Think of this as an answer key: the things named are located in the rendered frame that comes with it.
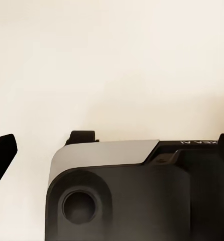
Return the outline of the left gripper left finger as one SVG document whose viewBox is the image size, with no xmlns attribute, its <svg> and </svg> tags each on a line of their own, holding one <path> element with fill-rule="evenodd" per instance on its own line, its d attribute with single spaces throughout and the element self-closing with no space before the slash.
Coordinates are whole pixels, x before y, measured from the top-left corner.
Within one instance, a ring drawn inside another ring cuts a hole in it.
<svg viewBox="0 0 224 241">
<path fill-rule="evenodd" d="M 0 180 L 18 152 L 14 134 L 0 137 Z"/>
</svg>

